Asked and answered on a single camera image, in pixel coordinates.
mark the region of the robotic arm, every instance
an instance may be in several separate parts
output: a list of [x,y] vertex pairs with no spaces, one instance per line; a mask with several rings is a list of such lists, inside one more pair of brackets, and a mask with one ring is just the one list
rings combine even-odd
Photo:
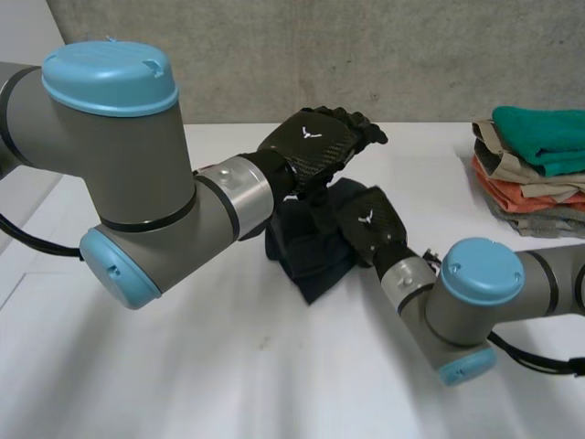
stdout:
[[[409,249],[406,229],[378,187],[346,203],[338,218],[344,236],[376,268],[388,300],[447,385],[493,367],[495,354],[487,340],[507,345],[492,333],[496,324],[585,315],[585,245],[512,252],[471,238],[452,246],[436,276]],[[581,359],[543,360],[569,366],[563,374],[585,374]]]
[[132,309],[388,140],[360,113],[305,109],[257,152],[193,175],[169,60],[138,43],[68,45],[42,69],[0,62],[0,87],[0,177],[21,165],[82,177],[101,224],[80,253]]

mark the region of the gray wall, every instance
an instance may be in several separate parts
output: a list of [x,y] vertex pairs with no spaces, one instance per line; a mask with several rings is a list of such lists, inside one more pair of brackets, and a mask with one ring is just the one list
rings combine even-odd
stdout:
[[583,0],[48,0],[67,42],[164,49],[187,123],[342,105],[468,121],[498,104],[585,106]]
[[[62,45],[45,2],[0,0],[0,61],[40,64],[50,51]],[[60,178],[50,172],[19,167],[0,181],[0,213],[17,226],[24,226]],[[0,253],[10,241],[0,231]]]

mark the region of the white tabletop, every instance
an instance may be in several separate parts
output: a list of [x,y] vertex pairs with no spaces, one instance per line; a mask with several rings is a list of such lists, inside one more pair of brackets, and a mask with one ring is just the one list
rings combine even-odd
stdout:
[[[274,125],[186,128],[194,167],[252,151]],[[343,173],[379,185],[413,250],[441,255],[485,236],[520,238],[491,217],[469,171],[468,123],[387,123]],[[68,245],[98,218],[64,177],[26,230]],[[498,352],[483,377],[446,389],[384,300],[354,269],[307,307],[263,238],[236,243],[140,311],[114,302],[80,262],[13,242],[0,255],[3,439],[551,438],[585,435],[585,379],[554,378]],[[575,316],[506,324],[532,352],[585,353]]]

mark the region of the black cable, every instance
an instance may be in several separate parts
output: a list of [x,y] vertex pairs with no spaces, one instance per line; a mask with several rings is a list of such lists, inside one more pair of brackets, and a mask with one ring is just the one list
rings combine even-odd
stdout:
[[[431,250],[427,250],[422,258],[433,270],[441,267],[441,260],[436,254],[431,253]],[[575,377],[585,375],[585,358],[560,361],[541,357],[510,345],[493,331],[490,332],[487,339],[502,349],[513,361],[534,372],[546,373],[547,375],[574,375]]]
[[81,256],[79,248],[65,247],[63,245],[56,244],[55,242],[41,240],[40,238],[29,235],[25,231],[18,228],[16,224],[12,223],[2,214],[0,214],[0,230],[9,237],[38,252],[43,252],[54,256],[78,258],[80,261],[83,261],[83,257]]

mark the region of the light blue joint cap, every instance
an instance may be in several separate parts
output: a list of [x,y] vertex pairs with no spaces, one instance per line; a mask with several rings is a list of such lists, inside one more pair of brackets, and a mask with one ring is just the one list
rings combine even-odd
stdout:
[[127,308],[142,308],[161,296],[161,291],[136,262],[97,230],[90,229],[81,238],[80,250],[103,286]]
[[443,384],[456,386],[483,375],[495,365],[495,361],[494,351],[491,348],[486,348],[445,364],[437,372]]
[[526,281],[516,254],[486,238],[469,238],[453,245],[443,260],[441,279],[452,295],[478,306],[509,302]]
[[63,105],[111,117],[163,112],[179,96],[171,64],[162,50],[115,40],[57,49],[43,63],[43,85]]

